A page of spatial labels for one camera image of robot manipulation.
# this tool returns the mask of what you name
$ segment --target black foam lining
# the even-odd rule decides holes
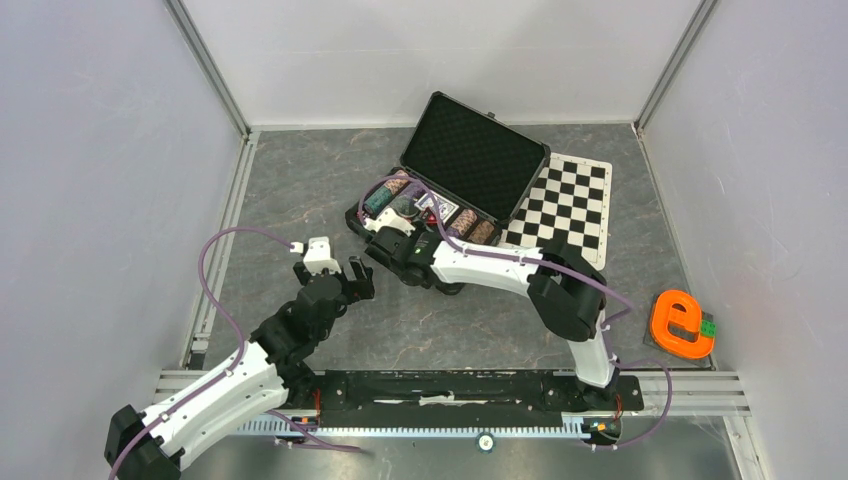
[[[549,157],[544,144],[436,92],[401,165],[504,221],[518,211]]]

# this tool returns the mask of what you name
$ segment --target wall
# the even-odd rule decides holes
[[[635,119],[698,0],[186,0],[253,125]]]
[[[0,477],[106,478],[197,292],[239,139],[161,2],[0,7]]]
[[[780,479],[844,474],[847,15],[721,2],[647,128],[692,288]]]

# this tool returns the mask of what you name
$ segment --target black and white checkered board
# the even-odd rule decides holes
[[[612,165],[551,154],[549,167],[524,199],[501,245],[541,247],[557,232],[582,247],[583,258],[601,270],[606,264]]]

